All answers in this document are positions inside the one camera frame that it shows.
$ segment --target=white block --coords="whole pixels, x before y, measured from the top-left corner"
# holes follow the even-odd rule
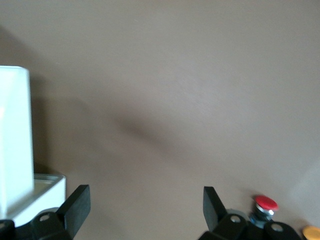
[[[34,191],[28,70],[0,66],[0,219]]]

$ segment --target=red button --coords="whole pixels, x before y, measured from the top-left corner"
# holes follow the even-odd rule
[[[264,196],[264,195],[256,196],[255,202],[264,210],[267,210],[267,211],[269,211],[269,210],[278,211],[279,210],[278,204],[267,196]]]

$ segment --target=orange object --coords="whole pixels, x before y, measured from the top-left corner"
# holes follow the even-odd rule
[[[306,226],[302,233],[307,240],[320,240],[320,228],[316,226]]]

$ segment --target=beige surface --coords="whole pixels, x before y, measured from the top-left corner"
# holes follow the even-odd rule
[[[2,0],[37,163],[90,184],[78,240],[195,240],[203,186],[320,226],[320,2]]]

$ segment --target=red emergency stop button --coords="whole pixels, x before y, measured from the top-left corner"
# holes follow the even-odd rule
[[[258,195],[255,197],[255,202],[266,211],[272,210],[275,212],[279,210],[278,204],[267,196]]]

